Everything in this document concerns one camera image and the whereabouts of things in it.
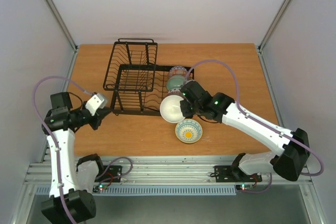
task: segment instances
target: yellow center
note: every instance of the yellow center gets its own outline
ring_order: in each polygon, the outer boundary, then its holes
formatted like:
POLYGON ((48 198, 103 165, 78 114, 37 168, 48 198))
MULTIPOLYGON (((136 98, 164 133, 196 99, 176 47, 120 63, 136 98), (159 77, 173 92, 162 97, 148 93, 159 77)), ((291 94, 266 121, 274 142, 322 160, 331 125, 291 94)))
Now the yellow center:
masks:
POLYGON ((185 137, 187 137, 187 138, 192 137, 192 135, 193 135, 193 134, 191 134, 191 132, 186 132, 186 133, 185 133, 185 137))

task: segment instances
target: green bowl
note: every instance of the green bowl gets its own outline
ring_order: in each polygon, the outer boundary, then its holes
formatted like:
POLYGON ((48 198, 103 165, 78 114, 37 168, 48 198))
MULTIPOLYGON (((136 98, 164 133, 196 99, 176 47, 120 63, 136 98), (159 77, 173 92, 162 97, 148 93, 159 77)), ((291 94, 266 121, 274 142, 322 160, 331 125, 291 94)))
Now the green bowl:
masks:
POLYGON ((166 87, 168 90, 179 89, 182 87, 183 82, 184 77, 177 74, 168 80, 166 87))

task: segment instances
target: white bowl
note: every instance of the white bowl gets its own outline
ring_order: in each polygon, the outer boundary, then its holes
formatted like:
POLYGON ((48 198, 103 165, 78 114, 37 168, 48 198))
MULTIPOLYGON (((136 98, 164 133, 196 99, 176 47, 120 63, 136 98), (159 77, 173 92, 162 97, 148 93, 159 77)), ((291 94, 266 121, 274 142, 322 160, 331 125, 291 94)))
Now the white bowl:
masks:
POLYGON ((178 123, 185 119, 181 112, 180 101, 184 100, 181 96, 173 94, 162 100, 160 104, 160 114, 169 123, 178 123))

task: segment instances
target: black mounting bracket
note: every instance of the black mounting bracket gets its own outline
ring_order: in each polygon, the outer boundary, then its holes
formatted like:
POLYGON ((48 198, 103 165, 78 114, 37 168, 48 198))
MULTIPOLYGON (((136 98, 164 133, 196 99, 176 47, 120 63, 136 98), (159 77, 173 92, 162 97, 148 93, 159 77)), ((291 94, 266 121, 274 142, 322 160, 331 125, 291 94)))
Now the black mounting bracket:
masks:
MULTIPOLYGON (((117 176, 122 174, 122 166, 121 165, 111 165, 106 173, 110 173, 113 177, 117 177, 117 176)), ((111 178, 111 176, 107 175, 107 174, 104 174, 101 178, 96 179, 94 182, 100 182, 100 181, 102 181, 106 178, 111 178)), ((121 180, 120 178, 114 178, 112 183, 120 183, 120 180, 121 180)), ((98 193, 99 192, 98 186, 94 186, 92 192, 93 193, 98 193)))
MULTIPOLYGON (((253 174, 258 182, 262 181, 261 175, 258 174, 253 174)), ((214 172, 211 173, 211 177, 216 178, 216 182, 221 182, 221 183, 232 183, 232 182, 254 182, 255 179, 253 178, 252 175, 246 175, 244 174, 243 176, 240 177, 240 180, 237 180, 236 177, 232 173, 232 168, 230 165, 216 165, 214 167, 214 172)))

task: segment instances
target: white wall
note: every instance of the white wall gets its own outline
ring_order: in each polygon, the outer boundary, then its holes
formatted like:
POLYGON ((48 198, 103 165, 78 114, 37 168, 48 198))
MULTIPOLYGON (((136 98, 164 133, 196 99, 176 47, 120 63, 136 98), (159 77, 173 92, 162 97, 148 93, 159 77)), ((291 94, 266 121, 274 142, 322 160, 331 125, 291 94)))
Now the white wall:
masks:
POLYGON ((259 44, 283 0, 54 0, 77 44, 150 37, 160 43, 259 44))
MULTIPOLYGON (((29 162, 38 160, 45 137, 31 102, 34 84, 65 75, 72 56, 44 0, 0 0, 0 222, 9 223, 29 162)), ((38 92, 43 114, 61 83, 38 92)))
MULTIPOLYGON (((286 126, 301 127, 325 162, 314 177, 328 223, 336 223, 336 0, 293 0, 264 53, 286 126)), ((319 169, 309 158, 311 172, 319 169)))

